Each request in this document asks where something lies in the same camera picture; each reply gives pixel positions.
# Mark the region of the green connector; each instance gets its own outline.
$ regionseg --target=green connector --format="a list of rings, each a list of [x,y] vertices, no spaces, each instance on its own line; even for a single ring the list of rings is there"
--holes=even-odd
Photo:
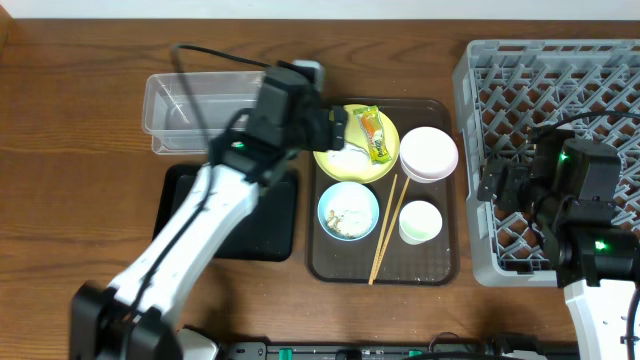
[[[280,355],[278,356],[280,360],[293,360],[293,350],[291,349],[280,349]]]

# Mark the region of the snack wrapper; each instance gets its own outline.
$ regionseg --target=snack wrapper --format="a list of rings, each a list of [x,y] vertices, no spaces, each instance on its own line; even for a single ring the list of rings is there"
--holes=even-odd
[[[372,164],[384,164],[391,160],[391,155],[384,142],[384,131],[380,112],[377,106],[367,106],[353,110],[360,122],[360,128],[367,138],[369,157]]]

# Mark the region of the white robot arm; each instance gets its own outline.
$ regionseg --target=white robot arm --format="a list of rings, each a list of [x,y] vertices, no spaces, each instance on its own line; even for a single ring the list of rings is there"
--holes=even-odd
[[[599,287],[587,286],[586,280],[580,280],[564,288],[581,360],[627,358],[627,316],[634,290],[632,281],[620,280],[600,280]]]
[[[200,169],[186,200],[151,246],[111,281],[109,287],[118,289],[115,294],[117,301],[125,305],[133,303],[142,278],[202,201],[208,178],[213,173],[213,188],[204,210],[165,257],[153,276],[154,285],[143,293],[137,309],[145,312],[155,307],[162,313],[166,324],[178,322],[191,288],[204,268],[227,235],[251,214],[258,203],[259,185],[245,181],[245,174],[225,165],[217,165],[213,171],[210,170],[210,165]]]

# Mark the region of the green led light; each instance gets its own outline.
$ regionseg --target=green led light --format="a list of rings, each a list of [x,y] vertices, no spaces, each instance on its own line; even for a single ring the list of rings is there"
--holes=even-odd
[[[596,241],[596,250],[604,250],[606,248],[607,248],[607,244],[605,244],[600,240]]]

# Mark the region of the white cup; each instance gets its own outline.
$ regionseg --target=white cup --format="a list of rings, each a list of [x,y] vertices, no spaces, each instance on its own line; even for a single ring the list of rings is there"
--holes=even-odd
[[[435,238],[442,230],[442,215],[433,204],[412,201],[400,211],[400,238],[409,245],[418,245]]]

